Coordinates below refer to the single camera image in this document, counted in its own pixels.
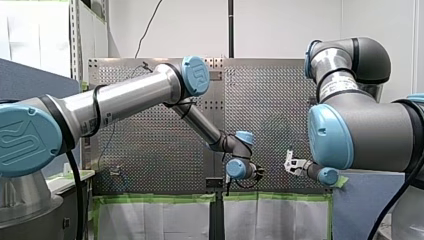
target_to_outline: white wall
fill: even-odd
[[[133,58],[158,0],[109,1],[110,57]],[[163,1],[139,57],[220,57],[227,47],[226,0]]]
[[[341,0],[235,0],[235,57],[304,58],[314,39],[340,38]]]
[[[109,1],[110,57],[134,57],[157,0]],[[164,1],[139,57],[228,56],[227,0]],[[235,57],[301,58],[340,38],[341,0],[235,0]]]
[[[69,3],[0,1],[0,58],[69,77]]]
[[[382,102],[405,98],[412,93],[416,1],[343,0],[342,38],[373,38],[390,55],[392,74],[383,88]]]
[[[424,93],[424,2],[417,1],[416,30],[416,92]]]

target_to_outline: perforated metal panel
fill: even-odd
[[[143,62],[154,68],[180,59],[93,59],[90,85],[111,84],[147,74]],[[310,159],[307,143],[312,81],[303,77],[303,60],[205,59],[212,82],[198,99],[198,107],[218,128],[255,134],[253,161],[266,169],[258,188],[289,192],[316,192],[324,187],[284,171],[286,151]],[[160,105],[103,129],[83,147],[83,159],[100,168],[94,192],[203,193],[205,177],[223,176],[221,154],[205,149],[202,140],[174,111]]]
[[[253,190],[323,189],[286,173],[283,165],[290,146],[296,157],[311,159],[307,112],[315,86],[303,77],[303,60],[225,59],[223,71],[226,130],[252,131],[252,160],[266,169]]]
[[[143,62],[153,69],[162,60],[93,59],[90,85],[148,74]],[[95,194],[205,192],[202,141],[171,109],[152,107],[96,136],[91,142],[92,168],[99,169]]]

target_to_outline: white cloth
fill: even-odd
[[[226,239],[329,240],[329,201],[225,201]]]
[[[101,205],[99,240],[209,240],[209,203]]]

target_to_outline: black cable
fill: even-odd
[[[17,103],[19,101],[20,100],[16,100],[16,99],[0,99],[0,104],[3,104],[3,103]]]
[[[74,174],[75,179],[75,189],[77,192],[77,237],[76,240],[82,240],[84,235],[84,199],[82,192],[82,182],[79,175],[78,165],[75,161],[74,154],[72,151],[66,152],[66,156],[69,160],[69,165],[71,166],[72,173]]]
[[[395,205],[395,203],[399,200],[399,198],[402,196],[402,194],[406,191],[406,189],[411,185],[412,181],[415,179],[415,177],[418,175],[419,171],[421,170],[422,166],[424,165],[424,155],[421,156],[417,167],[412,171],[412,173],[409,175],[409,177],[406,179],[406,181],[403,183],[403,185],[399,188],[399,190],[396,192],[396,194],[390,199],[389,203],[384,207],[384,209],[380,212],[380,215],[378,215],[377,220],[374,223],[374,226],[372,227],[370,234],[368,235],[368,240],[372,240],[374,238],[374,235],[377,233],[378,227],[380,226],[381,222],[383,221],[386,214],[390,211],[390,209]]]
[[[85,201],[85,221],[84,221],[84,231],[88,233],[88,205],[90,205],[90,189],[92,188],[91,180],[87,180],[87,197]]]
[[[97,100],[97,95],[99,93],[100,88],[104,86],[107,86],[107,85],[97,85],[93,90],[93,104],[94,104],[94,110],[96,111],[96,126],[94,127],[93,131],[91,131],[90,134],[84,137],[92,137],[96,135],[96,133],[100,129],[100,125],[102,124],[102,116],[100,113],[100,106],[99,106],[99,101]]]
[[[411,107],[415,106],[415,110],[418,111],[418,114],[420,115],[421,118],[421,123],[424,123],[424,113],[421,110],[420,107],[416,106],[415,103],[413,103],[412,101],[409,101]],[[418,173],[421,171],[421,168],[424,165],[424,152],[421,155],[420,159],[418,160],[417,165],[415,166],[414,170],[411,172],[411,174],[408,176],[408,178],[406,179],[406,181],[402,184],[402,186],[399,188],[399,190],[396,192],[396,194],[392,197],[392,199],[390,199],[390,201],[387,203],[387,205],[383,208],[383,210],[380,212],[380,214],[377,217],[377,220],[375,221],[369,235],[368,235],[368,240],[372,240],[374,238],[374,235],[377,233],[378,227],[380,226],[381,222],[383,221],[384,217],[386,216],[386,214],[390,211],[390,209],[395,205],[395,203],[399,200],[399,198],[405,193],[406,189],[408,189],[408,187],[412,184],[412,182],[415,180],[415,178],[417,177]]]
[[[112,133],[110,134],[109,139],[108,139],[105,147],[103,148],[102,152],[100,153],[99,159],[97,160],[97,169],[99,169],[99,170],[100,170],[100,161],[102,160],[103,154],[105,153],[106,149],[109,148],[109,144],[112,141],[113,134],[115,134],[115,123],[113,124]]]
[[[249,185],[249,186],[243,186],[241,183],[239,183],[239,182],[238,182],[238,180],[237,180],[237,179],[235,179],[235,183],[237,184],[237,186],[238,186],[239,188],[243,188],[243,189],[250,189],[250,188],[254,188],[254,187],[255,187],[255,186],[259,183],[259,180],[256,180],[254,184]]]
[[[138,42],[138,48],[137,48],[137,52],[135,53],[134,58],[137,58],[138,57],[138,53],[140,52],[140,48],[141,48],[141,42],[146,37],[147,32],[149,31],[149,28],[150,28],[150,24],[152,23],[153,18],[155,18],[156,12],[158,11],[158,8],[159,8],[160,4],[162,3],[162,1],[163,0],[159,0],[158,4],[156,5],[155,11],[153,12],[152,17],[150,18],[149,23],[147,24],[146,30],[144,31],[143,36],[140,38],[140,41]]]

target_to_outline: black pole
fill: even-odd
[[[229,58],[234,58],[234,0],[228,0]]]

